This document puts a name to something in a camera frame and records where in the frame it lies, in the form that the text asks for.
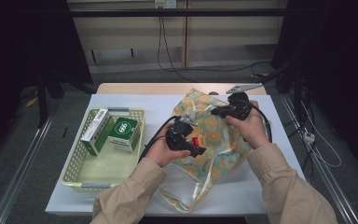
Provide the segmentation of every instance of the small carton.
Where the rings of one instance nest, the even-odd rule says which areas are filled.
[[[133,152],[140,138],[140,123],[136,119],[118,118],[107,137],[113,149]]]
[[[103,144],[105,143],[108,135],[103,134],[106,133],[103,131],[103,128],[106,126],[109,119],[110,114],[108,109],[101,108],[80,139],[89,154],[92,156],[98,156],[103,148]]]

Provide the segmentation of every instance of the black device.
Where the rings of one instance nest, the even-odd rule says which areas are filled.
[[[248,118],[252,105],[249,103],[249,97],[245,92],[233,93],[227,99],[229,105],[218,106],[211,111],[211,114],[220,116],[222,119],[227,115],[241,120]]]
[[[197,139],[187,141],[186,136],[193,132],[193,128],[190,124],[183,122],[181,119],[177,119],[175,123],[168,129],[166,140],[170,150],[184,150],[190,151],[190,156],[196,158],[198,155],[202,155],[206,148],[199,147]]]

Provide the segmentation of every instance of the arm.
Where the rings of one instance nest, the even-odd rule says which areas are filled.
[[[147,203],[164,181],[162,167],[173,159],[184,158],[190,151],[171,151],[165,142],[167,124],[128,179],[101,192],[94,201],[91,223],[138,223]]]
[[[337,223],[330,203],[292,169],[277,145],[266,137],[261,116],[252,110],[246,120],[226,118],[255,148],[248,162],[261,183],[270,223]]]

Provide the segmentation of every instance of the light green basket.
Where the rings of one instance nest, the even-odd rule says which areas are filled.
[[[120,117],[136,119],[140,122],[140,139],[135,150],[125,152],[111,148],[104,144],[98,156],[91,156],[83,143],[81,136],[87,130],[100,108],[92,108],[82,121],[81,132],[77,133],[76,142],[69,152],[61,182],[77,191],[101,191],[121,184],[128,178],[138,164],[138,159],[144,150],[145,110],[134,107],[108,108],[111,119],[106,127],[113,127],[113,124]]]

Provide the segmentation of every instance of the forearm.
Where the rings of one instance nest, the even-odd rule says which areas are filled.
[[[248,158],[263,187],[270,223],[337,223],[330,203],[292,169],[275,144]]]
[[[95,199],[91,223],[138,223],[164,177],[163,169],[143,158],[128,179]]]

